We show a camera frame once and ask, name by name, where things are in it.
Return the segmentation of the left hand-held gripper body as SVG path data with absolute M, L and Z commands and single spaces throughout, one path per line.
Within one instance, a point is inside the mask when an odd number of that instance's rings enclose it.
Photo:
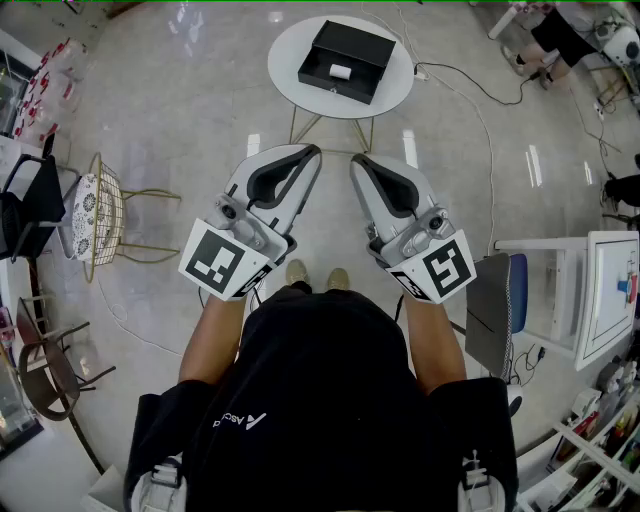
M 209 216 L 195 220 L 179 271 L 216 298 L 239 300 L 295 248 L 289 232 L 297 214 L 296 186 L 273 208 L 220 193 Z

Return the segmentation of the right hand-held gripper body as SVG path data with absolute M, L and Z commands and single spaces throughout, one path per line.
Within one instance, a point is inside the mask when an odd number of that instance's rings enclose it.
M 440 304 L 476 278 L 466 236 L 439 205 L 409 221 L 388 242 L 370 225 L 367 250 L 414 299 Z

